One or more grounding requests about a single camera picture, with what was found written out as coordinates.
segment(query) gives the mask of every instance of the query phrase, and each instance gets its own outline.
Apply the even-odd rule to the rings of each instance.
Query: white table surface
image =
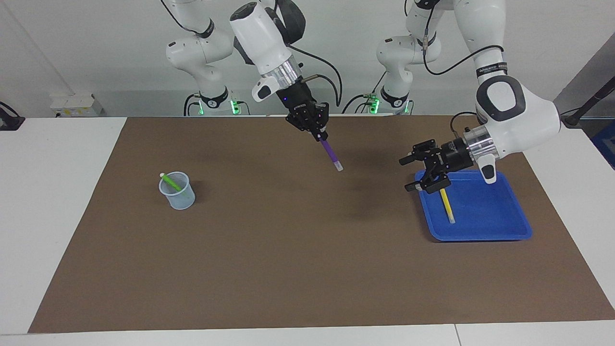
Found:
[[[615,345],[615,321],[22,335],[124,123],[28,119],[0,132],[0,345]],[[581,130],[525,154],[613,305],[615,171]]]

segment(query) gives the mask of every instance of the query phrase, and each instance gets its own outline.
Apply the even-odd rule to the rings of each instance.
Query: blue tray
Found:
[[[425,171],[418,172],[420,179]],[[446,188],[455,224],[448,221],[439,193],[419,193],[429,231],[440,241],[510,241],[532,237],[517,197],[504,174],[487,185],[479,171],[448,174],[453,183]]]

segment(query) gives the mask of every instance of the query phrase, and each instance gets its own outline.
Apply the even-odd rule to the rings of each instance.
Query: green marker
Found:
[[[160,173],[160,178],[162,178],[165,183],[169,184],[169,186],[176,189],[177,192],[182,191],[182,188],[179,185],[177,185],[177,183],[175,183],[173,179],[169,178],[166,174]]]

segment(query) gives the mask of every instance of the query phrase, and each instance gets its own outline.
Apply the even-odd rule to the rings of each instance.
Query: green light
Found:
[[[241,114],[241,108],[237,105],[237,101],[231,100],[231,109],[233,115]]]
[[[380,107],[380,100],[378,100],[377,98],[374,98],[372,101],[371,107],[370,107],[370,113],[377,114],[379,107]]]

